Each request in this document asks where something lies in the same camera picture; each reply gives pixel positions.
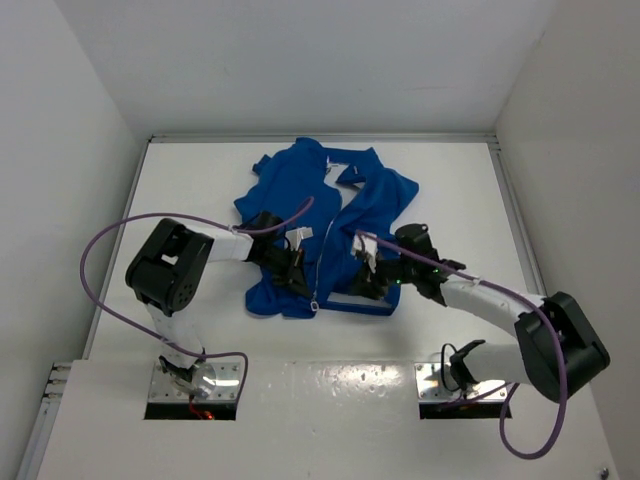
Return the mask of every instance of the metal mounting plate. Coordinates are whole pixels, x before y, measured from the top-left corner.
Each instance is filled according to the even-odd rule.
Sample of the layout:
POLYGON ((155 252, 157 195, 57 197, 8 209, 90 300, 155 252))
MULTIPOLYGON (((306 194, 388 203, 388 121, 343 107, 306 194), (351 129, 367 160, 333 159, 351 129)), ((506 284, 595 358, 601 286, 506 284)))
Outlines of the metal mounting plate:
MULTIPOLYGON (((440 362, 437 363, 416 363, 416 386, 418 388, 419 403, 444 403, 452 402, 460 398, 460 392, 451 393, 442 386, 440 381, 440 362)), ((474 385, 472 389, 464 395, 468 400, 478 395, 482 395, 489 390, 504 384, 503 380, 487 380, 474 385)), ((509 392, 509 386, 498 390, 493 395, 478 400, 478 403, 502 403, 509 392)))
MULTIPOLYGON (((236 362, 207 362, 216 374, 216 387, 207 398, 198 398, 196 403, 235 403, 240 386, 242 367, 236 362)), ((162 372, 159 362, 153 366, 147 403, 189 403, 189 395, 177 388, 168 373, 162 372)))

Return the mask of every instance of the red wire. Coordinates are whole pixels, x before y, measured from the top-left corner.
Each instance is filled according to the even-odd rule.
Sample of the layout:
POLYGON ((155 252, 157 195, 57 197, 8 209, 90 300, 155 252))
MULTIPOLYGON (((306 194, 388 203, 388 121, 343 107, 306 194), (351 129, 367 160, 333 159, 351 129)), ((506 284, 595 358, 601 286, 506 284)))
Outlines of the red wire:
POLYGON ((193 397, 189 398, 189 411, 193 413, 196 417, 198 417, 200 420, 203 420, 202 414, 198 410, 196 410, 196 407, 193 406, 193 397))
POLYGON ((206 410, 204 412, 200 412, 196 407, 194 407, 193 397, 189 397, 189 411, 193 413, 196 417, 198 417, 200 420, 213 420, 214 418, 211 412, 208 412, 206 410))

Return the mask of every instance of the white table surface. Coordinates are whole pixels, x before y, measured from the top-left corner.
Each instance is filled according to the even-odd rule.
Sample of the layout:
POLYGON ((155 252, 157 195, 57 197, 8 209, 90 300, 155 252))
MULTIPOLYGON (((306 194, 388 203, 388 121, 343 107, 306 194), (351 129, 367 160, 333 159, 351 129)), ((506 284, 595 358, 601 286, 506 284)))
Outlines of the white table surface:
MULTIPOLYGON (((256 182, 252 164, 286 146, 151 144, 130 215, 173 211, 235 223, 232 201, 256 182)), ((396 225, 428 223, 442 256, 525 290, 486 144, 373 146, 385 165, 420 184, 396 225)), ((126 227, 106 296, 148 327, 124 274, 156 223, 126 227)), ((596 478, 604 465, 615 478, 588 388, 570 400, 555 449, 535 462, 504 450, 496 420, 418 419, 412 362, 447 341, 513 341, 497 328, 429 302, 412 287, 403 288, 391 317, 321 311, 311 320, 259 318, 244 309, 244 292, 259 278, 254 265, 211 264, 189 307, 208 352, 242 350, 252 361, 235 422, 144 421, 159 345, 103 313, 90 359, 72 369, 39 478, 582 479, 596 478), (354 382, 361 373, 373 378, 381 361, 387 373, 354 382)), ((512 405, 514 444, 540 446, 556 406, 527 387, 512 405)))

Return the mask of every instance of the blue jacket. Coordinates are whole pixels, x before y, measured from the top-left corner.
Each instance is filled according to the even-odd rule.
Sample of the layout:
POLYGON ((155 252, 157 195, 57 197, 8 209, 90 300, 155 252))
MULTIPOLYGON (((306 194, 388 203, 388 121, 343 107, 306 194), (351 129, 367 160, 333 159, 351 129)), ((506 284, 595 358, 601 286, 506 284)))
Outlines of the blue jacket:
MULTIPOLYGON (((264 156, 253 166, 258 183, 235 206, 248 221, 267 210, 280 218, 294 215, 309 196, 313 206, 296 223, 313 228, 313 237, 303 240, 307 283, 320 308, 370 315, 391 315, 400 300, 400 287, 391 287, 385 297, 386 306, 365 306, 328 300, 331 292, 348 293, 355 274, 362 265, 351 255, 355 231, 372 232, 391 239, 391 223, 418 193, 418 184, 395 170, 385 168, 378 155, 365 151, 325 148, 310 138, 299 138, 273 158, 264 156), (340 192, 325 184, 328 161, 346 164, 337 183, 364 183, 356 197, 341 210, 340 192)), ((385 257, 394 254, 382 250, 385 257)), ((262 272, 260 283, 246 293, 247 309, 258 315, 311 318, 315 312, 308 298, 274 287, 270 274, 262 272)))

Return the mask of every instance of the zipper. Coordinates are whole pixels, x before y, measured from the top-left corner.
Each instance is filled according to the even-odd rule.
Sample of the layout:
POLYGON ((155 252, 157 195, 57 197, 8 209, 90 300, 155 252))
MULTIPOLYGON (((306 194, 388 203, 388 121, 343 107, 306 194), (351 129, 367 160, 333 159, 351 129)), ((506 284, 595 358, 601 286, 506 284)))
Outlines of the zipper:
POLYGON ((313 289, 313 295, 311 296, 311 302, 309 306, 311 307, 312 312, 317 312, 320 310, 320 305, 318 304, 318 280, 320 279, 320 265, 322 264, 322 255, 324 254, 324 247, 327 243, 327 238, 329 237, 329 232, 331 231, 331 227, 333 226, 333 222, 336 221, 338 215, 333 217, 333 219, 329 222, 329 226, 327 227, 327 231, 324 234, 324 240, 322 240, 322 248, 320 249, 320 256, 318 257, 318 265, 316 266, 316 284, 313 289))

